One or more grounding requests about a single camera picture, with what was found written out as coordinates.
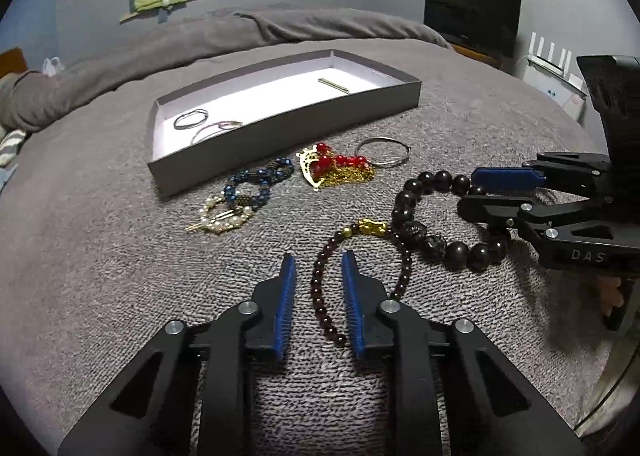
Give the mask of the person's right hand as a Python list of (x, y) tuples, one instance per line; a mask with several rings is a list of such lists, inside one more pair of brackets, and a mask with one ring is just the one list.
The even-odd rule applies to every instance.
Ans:
[(601, 311), (604, 316), (610, 316), (614, 309), (620, 309), (625, 303), (623, 294), (620, 292), (622, 281), (616, 277), (597, 277), (600, 291)]

